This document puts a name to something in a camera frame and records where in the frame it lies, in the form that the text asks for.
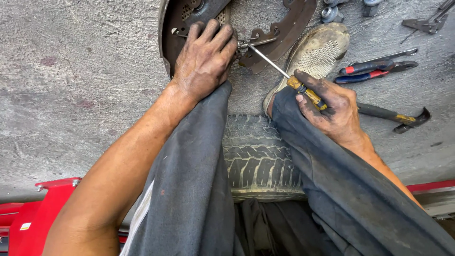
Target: yellow screwdriver handle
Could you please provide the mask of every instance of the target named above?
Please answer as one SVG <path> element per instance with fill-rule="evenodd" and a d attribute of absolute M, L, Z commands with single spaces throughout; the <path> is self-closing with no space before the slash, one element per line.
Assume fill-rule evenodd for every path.
<path fill-rule="evenodd" d="M 327 108 L 327 105 L 325 104 L 325 102 L 318 95 L 316 95 L 312 90 L 306 88 L 306 86 L 304 86 L 302 84 L 302 82 L 300 82 L 294 75 L 292 75 L 286 81 L 286 84 L 296 90 L 300 90 L 299 91 L 300 93 L 303 93 L 306 96 L 308 96 L 308 98 L 310 98 L 311 102 L 314 104 L 314 106 L 318 110 L 324 110 Z"/>

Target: dark gray pants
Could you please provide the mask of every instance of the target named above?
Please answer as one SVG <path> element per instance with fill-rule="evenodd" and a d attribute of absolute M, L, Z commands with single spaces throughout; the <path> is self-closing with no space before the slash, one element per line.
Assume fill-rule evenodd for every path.
<path fill-rule="evenodd" d="M 221 145 L 231 90 L 225 82 L 202 100 L 161 149 L 146 183 L 147 189 L 154 180 L 150 209 L 129 255 L 244 255 Z M 329 237 L 330 243 L 319 246 L 338 249 L 320 251 L 455 255 L 454 240 L 420 207 L 303 117 L 295 93 L 287 87 L 277 94 L 272 114 L 303 174 L 312 217 Z M 293 213 L 291 206 L 287 209 Z"/>

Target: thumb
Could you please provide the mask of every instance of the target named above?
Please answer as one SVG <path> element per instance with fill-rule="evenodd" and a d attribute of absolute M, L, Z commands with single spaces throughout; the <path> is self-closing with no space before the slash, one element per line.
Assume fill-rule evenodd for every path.
<path fill-rule="evenodd" d="M 299 93 L 295 96 L 295 100 L 297 101 L 300 112 L 302 112 L 310 123 L 314 123 L 318 118 L 323 118 L 321 112 L 319 112 L 306 95 Z"/>

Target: tire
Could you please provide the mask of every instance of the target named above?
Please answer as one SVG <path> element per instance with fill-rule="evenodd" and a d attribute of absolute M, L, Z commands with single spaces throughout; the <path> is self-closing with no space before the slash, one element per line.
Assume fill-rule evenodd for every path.
<path fill-rule="evenodd" d="M 228 115 L 223 153 L 235 202 L 303 200 L 289 145 L 266 116 Z"/>

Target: drum brake assembly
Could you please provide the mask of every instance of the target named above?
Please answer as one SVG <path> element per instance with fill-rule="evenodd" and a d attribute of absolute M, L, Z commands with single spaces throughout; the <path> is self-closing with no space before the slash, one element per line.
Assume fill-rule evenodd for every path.
<path fill-rule="evenodd" d="M 196 21 L 207 23 L 216 18 L 224 24 L 230 17 L 227 4 L 230 0 L 162 0 L 159 10 L 158 44 L 160 56 L 170 78 L 174 75 L 175 62 L 185 44 L 190 25 Z M 280 22 L 270 25 L 270 32 L 256 28 L 251 37 L 239 40 L 239 49 L 249 41 L 270 60 L 281 58 L 299 39 L 316 9 L 316 0 L 283 0 L 289 9 Z M 260 73 L 268 63 L 248 49 L 239 59 L 239 65 L 251 68 L 253 74 Z"/>

